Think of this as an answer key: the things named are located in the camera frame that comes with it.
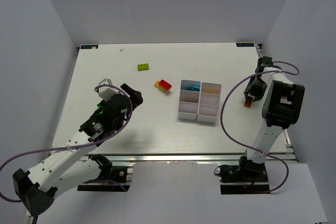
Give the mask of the brown lego brick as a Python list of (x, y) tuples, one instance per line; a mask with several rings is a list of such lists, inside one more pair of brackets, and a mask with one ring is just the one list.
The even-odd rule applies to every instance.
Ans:
[(254, 101), (254, 97), (248, 96), (245, 100), (244, 107), (250, 108)]

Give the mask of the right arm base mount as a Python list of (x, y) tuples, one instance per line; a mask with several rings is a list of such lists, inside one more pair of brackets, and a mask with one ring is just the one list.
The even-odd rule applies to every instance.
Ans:
[(220, 181), (222, 195), (269, 194), (270, 187), (265, 167), (260, 173), (241, 170), (238, 165), (221, 165), (214, 169)]

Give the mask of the teal curved lego brick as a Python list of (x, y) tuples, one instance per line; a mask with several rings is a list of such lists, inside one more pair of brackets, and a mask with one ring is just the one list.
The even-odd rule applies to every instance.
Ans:
[(198, 85), (193, 85), (191, 90), (192, 90), (192, 91), (199, 92), (199, 91), (200, 91), (200, 86), (198, 86)]

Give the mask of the red lego brick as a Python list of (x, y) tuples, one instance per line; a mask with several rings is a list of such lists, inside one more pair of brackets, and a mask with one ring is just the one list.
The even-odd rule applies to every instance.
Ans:
[(167, 91), (170, 91), (170, 89), (172, 88), (172, 85), (163, 79), (159, 82), (159, 85), (162, 86)]

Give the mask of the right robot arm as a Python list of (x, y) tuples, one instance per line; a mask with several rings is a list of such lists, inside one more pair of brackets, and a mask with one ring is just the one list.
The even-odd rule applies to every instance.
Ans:
[(237, 172), (244, 179), (260, 176), (265, 168), (266, 154), (269, 153), (278, 136), (294, 125), (300, 115), (305, 87), (295, 84), (280, 72), (272, 58), (258, 59), (255, 73), (244, 90), (244, 106), (264, 99), (261, 116), (264, 119), (252, 149), (247, 149), (239, 159)]

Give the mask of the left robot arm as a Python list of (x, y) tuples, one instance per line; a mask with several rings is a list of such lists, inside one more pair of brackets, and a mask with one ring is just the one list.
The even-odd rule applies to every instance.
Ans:
[(120, 88), (100, 84), (95, 92), (101, 98), (97, 109), (65, 148), (27, 171), (18, 169), (13, 174), (15, 193), (31, 216), (38, 217), (57, 197), (82, 183), (107, 183), (119, 174), (102, 154), (79, 161), (125, 127), (134, 109), (143, 103), (142, 94), (125, 83)]

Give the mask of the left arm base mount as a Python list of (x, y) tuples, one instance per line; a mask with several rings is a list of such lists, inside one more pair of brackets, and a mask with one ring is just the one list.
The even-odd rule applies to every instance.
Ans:
[(77, 191), (126, 193), (129, 190), (133, 167), (115, 165), (102, 154), (89, 156), (88, 161), (94, 161), (98, 165), (99, 175), (78, 185)]

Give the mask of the yellow lego brick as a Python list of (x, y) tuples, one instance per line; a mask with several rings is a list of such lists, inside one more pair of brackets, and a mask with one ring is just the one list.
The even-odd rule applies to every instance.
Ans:
[(155, 86), (157, 89), (159, 89), (160, 91), (162, 91), (162, 92), (167, 92), (166, 89), (164, 89), (162, 86), (159, 85), (159, 81), (157, 81), (157, 82), (154, 84), (154, 86)]

